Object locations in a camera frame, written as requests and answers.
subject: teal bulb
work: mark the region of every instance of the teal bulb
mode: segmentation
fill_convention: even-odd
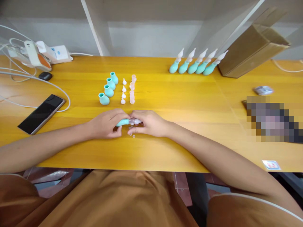
[[[207,75],[211,74],[211,73],[214,71],[214,69],[215,69],[216,66],[217,66],[216,63],[212,63],[209,67],[207,67],[207,68],[203,71],[203,75],[207,76]]]
[[[115,83],[113,82],[113,80],[111,78],[107,78],[106,81],[107,81],[107,84],[110,86],[110,88],[112,90],[116,89],[116,85],[115,85]]]
[[[111,79],[113,80],[113,82],[115,83],[115,85],[117,85],[119,83],[119,79],[118,77],[116,76],[115,72],[111,72],[110,73],[110,77]]]
[[[196,74],[201,74],[205,70],[207,64],[207,62],[203,62],[201,65],[199,65],[196,70]]]
[[[98,96],[102,105],[106,106],[110,103],[110,98],[107,97],[104,93],[100,93]]]
[[[116,126],[120,127],[122,125],[128,125],[128,123],[129,123],[128,119],[122,119],[121,121],[119,121],[119,123]]]
[[[175,73],[178,69],[178,65],[179,65],[179,62],[178,61],[175,61],[171,67],[169,68],[169,72],[170,73]]]
[[[180,68],[179,68],[180,74],[183,74],[186,72],[188,64],[189,64],[189,61],[185,61],[184,64],[180,66]]]
[[[188,68],[187,72],[188,72],[189,74],[193,74],[193,73],[197,70],[199,64],[200,64],[200,62],[195,61],[195,63],[192,64],[192,65]]]
[[[107,97],[114,96],[114,90],[108,84],[104,85],[104,93]]]

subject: orange shirt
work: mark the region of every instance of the orange shirt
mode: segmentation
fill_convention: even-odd
[[[30,182],[0,175],[0,226],[198,226],[169,172],[94,170],[49,199]],[[261,201],[223,195],[209,202],[207,226],[303,226]]]

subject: forearm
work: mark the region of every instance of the forearm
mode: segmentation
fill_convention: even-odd
[[[86,125],[76,125],[30,136],[0,148],[0,173],[23,171],[59,151],[90,139]]]
[[[191,152],[227,185],[260,195],[284,191],[270,174],[231,149],[177,124],[170,127],[168,138]]]

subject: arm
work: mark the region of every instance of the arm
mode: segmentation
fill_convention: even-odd
[[[0,148],[0,173],[20,172],[50,158],[74,144],[97,138],[122,135],[116,124],[130,118],[122,109],[103,112],[91,121],[18,140]]]
[[[234,191],[273,202],[303,217],[303,212],[296,201],[279,182],[226,146],[168,122],[153,111],[135,110],[130,117],[140,119],[144,127],[132,128],[128,133],[168,137],[191,152],[210,172]]]

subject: black phone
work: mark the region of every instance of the black phone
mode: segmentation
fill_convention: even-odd
[[[37,109],[35,109],[18,128],[27,134],[34,135],[65,103],[59,96],[49,96]]]

